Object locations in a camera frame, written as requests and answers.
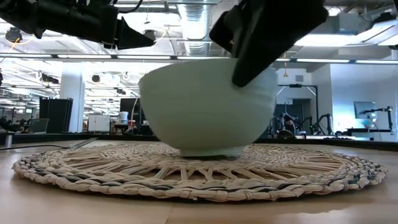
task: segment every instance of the white bowl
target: white bowl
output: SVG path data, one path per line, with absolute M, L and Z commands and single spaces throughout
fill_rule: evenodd
M 182 156 L 234 156 L 268 127 L 277 74 L 267 68 L 243 88 L 232 83 L 235 58 L 175 63 L 139 82 L 154 134 Z

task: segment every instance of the round woven mat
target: round woven mat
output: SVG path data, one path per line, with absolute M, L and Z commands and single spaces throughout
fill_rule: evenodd
M 67 190 L 216 202 L 360 190 L 387 172 L 359 157 L 262 144 L 213 160 L 182 158 L 164 144 L 63 149 L 23 157 L 13 169 Z

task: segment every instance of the white cabinet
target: white cabinet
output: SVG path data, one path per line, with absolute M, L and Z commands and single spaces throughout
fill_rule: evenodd
M 90 115 L 88 117 L 88 131 L 110 132 L 110 115 Z

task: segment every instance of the desk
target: desk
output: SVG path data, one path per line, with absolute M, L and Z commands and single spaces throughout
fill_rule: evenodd
M 369 138 L 374 141 L 374 135 L 378 133 L 390 133 L 391 129 L 367 129 L 367 128 L 349 128 L 347 129 L 349 136 L 358 138 Z
M 81 141 L 44 142 L 71 146 Z M 130 141 L 95 141 L 87 145 L 140 144 Z M 34 184 L 14 175 L 12 164 L 29 154 L 56 150 L 37 147 L 0 152 L 0 214 L 2 223 L 397 223 L 398 153 L 338 146 L 286 145 L 313 150 L 361 156 L 388 165 L 389 173 L 381 185 L 359 191 L 264 203 L 179 203 L 172 200 L 139 200 L 78 194 Z

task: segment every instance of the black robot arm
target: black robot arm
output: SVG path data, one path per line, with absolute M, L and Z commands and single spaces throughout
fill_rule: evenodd
M 118 19 L 110 0 L 0 0 L 0 17 L 18 29 L 42 38 L 48 29 L 104 44 L 106 48 L 149 47 L 154 40 Z
M 243 0 L 224 12 L 210 39 L 238 58 L 233 83 L 246 86 L 296 41 L 324 23 L 325 0 Z

